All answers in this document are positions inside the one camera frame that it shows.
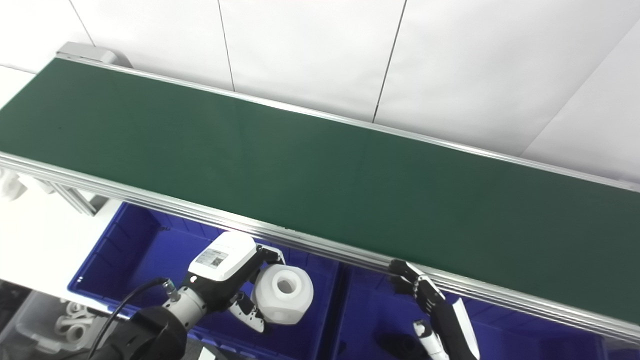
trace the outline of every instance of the white wall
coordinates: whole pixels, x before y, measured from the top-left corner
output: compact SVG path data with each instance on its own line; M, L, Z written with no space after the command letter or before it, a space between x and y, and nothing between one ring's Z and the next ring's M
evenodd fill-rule
M95 44L137 69L640 182L638 19L640 0L0 0L0 66L38 72L68 40Z

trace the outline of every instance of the qr code label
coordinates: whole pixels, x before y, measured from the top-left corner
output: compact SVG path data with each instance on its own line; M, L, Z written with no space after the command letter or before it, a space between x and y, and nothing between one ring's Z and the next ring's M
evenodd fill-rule
M207 249L198 256L196 263L206 265L210 268L217 268L222 261L227 258L228 254L214 249Z

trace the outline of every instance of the robotic hand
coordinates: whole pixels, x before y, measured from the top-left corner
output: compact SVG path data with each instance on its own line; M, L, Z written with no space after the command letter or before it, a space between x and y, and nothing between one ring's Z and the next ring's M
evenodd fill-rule
M479 360L476 334L462 299L449 304L433 281L415 266L393 260L389 271L397 293L413 295L424 319L413 322L413 329L432 360Z
M229 231L217 237L189 265L179 289L163 286L169 300L136 312L118 324L92 360L179 360L187 332L206 314L225 310L258 332L264 317L240 287L255 282L263 263L284 264L282 252L257 245L247 234Z

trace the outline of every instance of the blue plastic bin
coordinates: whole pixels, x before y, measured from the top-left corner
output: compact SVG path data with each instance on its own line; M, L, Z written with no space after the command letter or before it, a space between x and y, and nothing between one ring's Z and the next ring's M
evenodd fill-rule
M424 318L424 313L411 297L394 294L384 275L350 267L347 276L333 360L396 360L376 339L383 334L413 336L412 323ZM457 296L447 294L447 298L453 301ZM607 359L604 341L597 335L484 302L463 300L476 332L481 359Z
M131 290L155 277L169 277L180 284L191 260L220 233L215 227L122 204L69 290L115 307ZM302 320L296 325L271 325L271 332L259 334L225 311L207 315L191 336L257 359L316 359L339 264L274 246L282 250L288 265L305 269L314 284L314 299ZM245 284L243 290L250 294L251 288ZM131 315L165 300L158 287L133 299L124 313Z
M609 352L609 360L640 360L640 350L613 350Z

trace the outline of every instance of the robotic finger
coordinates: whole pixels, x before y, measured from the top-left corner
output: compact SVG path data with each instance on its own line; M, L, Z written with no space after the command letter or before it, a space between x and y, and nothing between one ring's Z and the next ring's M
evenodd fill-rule
M432 360L480 359L476 334L462 299L448 303L427 274L404 260L391 261L388 269L396 292L412 295L431 319L431 323L414 321L413 329Z

